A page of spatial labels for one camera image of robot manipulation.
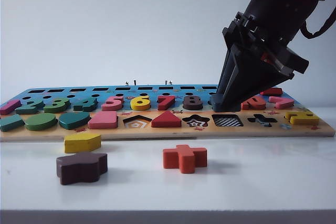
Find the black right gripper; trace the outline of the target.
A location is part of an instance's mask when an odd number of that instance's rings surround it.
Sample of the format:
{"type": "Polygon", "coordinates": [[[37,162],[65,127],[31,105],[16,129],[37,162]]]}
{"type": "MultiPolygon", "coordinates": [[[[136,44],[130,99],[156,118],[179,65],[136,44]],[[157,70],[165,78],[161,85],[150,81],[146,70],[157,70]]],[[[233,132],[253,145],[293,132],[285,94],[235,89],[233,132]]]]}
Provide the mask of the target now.
{"type": "Polygon", "coordinates": [[[223,110],[239,111],[254,95],[304,73],[309,62],[287,47],[288,42],[266,28],[254,15],[238,12],[223,29],[227,53],[217,93],[223,110]]]}

